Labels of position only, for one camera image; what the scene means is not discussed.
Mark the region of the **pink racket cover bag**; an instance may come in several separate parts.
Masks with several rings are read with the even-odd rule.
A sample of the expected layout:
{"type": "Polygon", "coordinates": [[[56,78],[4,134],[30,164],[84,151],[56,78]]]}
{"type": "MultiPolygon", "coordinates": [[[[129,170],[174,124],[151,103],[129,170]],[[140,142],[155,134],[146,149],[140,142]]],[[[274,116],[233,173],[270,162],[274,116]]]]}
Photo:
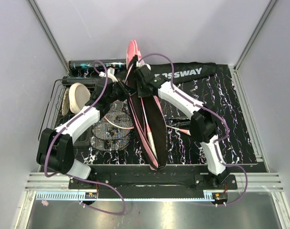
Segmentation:
{"type": "Polygon", "coordinates": [[[160,101],[151,85],[140,73],[145,65],[136,40],[131,40],[126,50],[127,74],[125,84],[136,90],[128,101],[129,112],[141,144],[142,152],[152,170],[161,170],[167,164],[167,127],[160,101]]]}

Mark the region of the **black teal shuttlecock tube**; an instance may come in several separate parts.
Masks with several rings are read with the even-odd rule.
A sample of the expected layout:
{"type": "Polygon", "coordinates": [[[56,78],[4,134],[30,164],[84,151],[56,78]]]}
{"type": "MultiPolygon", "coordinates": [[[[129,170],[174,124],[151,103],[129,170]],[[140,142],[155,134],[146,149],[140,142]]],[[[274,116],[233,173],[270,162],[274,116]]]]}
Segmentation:
{"type": "Polygon", "coordinates": [[[107,59],[107,60],[80,60],[80,61],[68,61],[68,67],[70,70],[85,70],[85,69],[102,69],[103,65],[106,68],[112,67],[116,69],[125,69],[125,59],[107,59]]]}

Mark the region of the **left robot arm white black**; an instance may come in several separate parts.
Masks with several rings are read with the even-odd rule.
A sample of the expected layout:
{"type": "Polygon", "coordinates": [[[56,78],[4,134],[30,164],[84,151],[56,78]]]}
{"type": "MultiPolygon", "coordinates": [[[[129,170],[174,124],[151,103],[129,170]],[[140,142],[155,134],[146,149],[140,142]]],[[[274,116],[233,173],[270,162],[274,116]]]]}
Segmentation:
{"type": "Polygon", "coordinates": [[[42,131],[36,162],[44,170],[78,178],[83,188],[90,189],[95,185],[95,177],[90,174],[88,165],[75,159],[73,144],[89,127],[104,118],[113,102],[127,100],[136,90],[120,79],[106,77],[95,82],[92,92],[87,88],[85,92],[81,95],[79,89],[69,89],[69,101],[73,102],[72,96],[81,98],[82,108],[66,123],[42,131]]]}

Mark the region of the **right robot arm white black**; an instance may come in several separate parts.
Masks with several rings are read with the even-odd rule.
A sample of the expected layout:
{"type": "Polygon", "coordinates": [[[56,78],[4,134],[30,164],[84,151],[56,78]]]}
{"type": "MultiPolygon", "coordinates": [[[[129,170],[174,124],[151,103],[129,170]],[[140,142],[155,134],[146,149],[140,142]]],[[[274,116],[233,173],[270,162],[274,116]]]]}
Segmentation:
{"type": "Polygon", "coordinates": [[[187,116],[190,120],[189,133],[201,144],[207,158],[209,184],[214,189],[222,188],[229,172],[219,146],[219,142],[223,138],[218,137],[217,119],[224,124],[226,135],[228,135],[229,128],[225,120],[211,108],[205,106],[203,102],[192,98],[174,86],[169,79],[164,76],[155,76],[151,72],[149,64],[137,62],[134,77],[137,80],[137,88],[141,90],[138,95],[142,99],[152,97],[157,103],[159,111],[162,110],[159,100],[165,100],[187,116]]]}

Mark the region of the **pink badminton racket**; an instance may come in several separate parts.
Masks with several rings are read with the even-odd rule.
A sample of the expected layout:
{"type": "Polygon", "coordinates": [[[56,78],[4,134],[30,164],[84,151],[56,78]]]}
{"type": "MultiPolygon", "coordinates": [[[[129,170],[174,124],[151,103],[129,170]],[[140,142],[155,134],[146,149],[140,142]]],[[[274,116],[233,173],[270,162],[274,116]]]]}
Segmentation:
{"type": "Polygon", "coordinates": [[[108,113],[104,116],[104,119],[111,125],[124,129],[132,130],[134,129],[133,121],[128,114],[124,113],[108,113]]]}
{"type": "Polygon", "coordinates": [[[158,167],[158,160],[157,160],[157,154],[156,154],[155,144],[154,144],[154,140],[153,140],[152,131],[150,129],[150,126],[148,124],[148,120],[147,120],[147,117],[146,117],[145,106],[144,106],[143,98],[140,98],[140,103],[141,103],[141,108],[142,108],[143,121],[144,121],[144,125],[145,125],[144,126],[145,135],[147,137],[147,140],[149,142],[150,148],[151,148],[152,153],[153,153],[154,165],[156,167],[158,167]]]}

